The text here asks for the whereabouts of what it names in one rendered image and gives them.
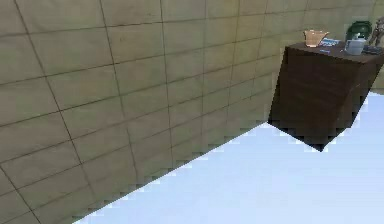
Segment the pale grey mug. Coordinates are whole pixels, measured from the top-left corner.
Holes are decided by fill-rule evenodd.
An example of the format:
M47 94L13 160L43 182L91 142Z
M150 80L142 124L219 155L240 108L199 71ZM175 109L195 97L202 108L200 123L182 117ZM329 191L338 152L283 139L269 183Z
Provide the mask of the pale grey mug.
M364 38L357 38L348 40L345 43L344 50L350 55L360 55L364 49L366 40Z

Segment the grey brown statuette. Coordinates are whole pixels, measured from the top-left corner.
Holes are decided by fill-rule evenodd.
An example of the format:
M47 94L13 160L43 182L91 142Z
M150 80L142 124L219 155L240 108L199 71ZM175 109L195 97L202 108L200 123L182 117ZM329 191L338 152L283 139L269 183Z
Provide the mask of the grey brown statuette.
M380 17L376 21L375 28L372 32L372 37L369 40L368 44L375 46L379 46L381 42L381 38L384 36L384 16Z

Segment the blue and white book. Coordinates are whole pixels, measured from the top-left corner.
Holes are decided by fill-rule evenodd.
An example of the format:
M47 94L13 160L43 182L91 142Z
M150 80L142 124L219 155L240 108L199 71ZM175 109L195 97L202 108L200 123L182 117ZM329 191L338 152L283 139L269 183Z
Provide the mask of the blue and white book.
M332 47L338 45L339 43L340 41L336 39L323 38L319 45L322 47Z

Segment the dark grey flat device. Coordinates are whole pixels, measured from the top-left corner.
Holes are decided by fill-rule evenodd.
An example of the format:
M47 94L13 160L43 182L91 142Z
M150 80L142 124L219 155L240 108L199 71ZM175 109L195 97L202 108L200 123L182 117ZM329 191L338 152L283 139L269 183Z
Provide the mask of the dark grey flat device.
M366 54L380 55L384 52L384 49L382 47L365 45L363 52Z

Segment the dark brown wooden cabinet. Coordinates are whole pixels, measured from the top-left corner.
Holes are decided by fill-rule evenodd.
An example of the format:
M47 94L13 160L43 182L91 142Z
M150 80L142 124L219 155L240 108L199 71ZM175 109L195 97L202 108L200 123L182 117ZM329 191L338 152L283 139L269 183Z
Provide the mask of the dark brown wooden cabinet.
M285 48L268 123L322 151L352 126L379 71L384 53L350 55L343 42Z

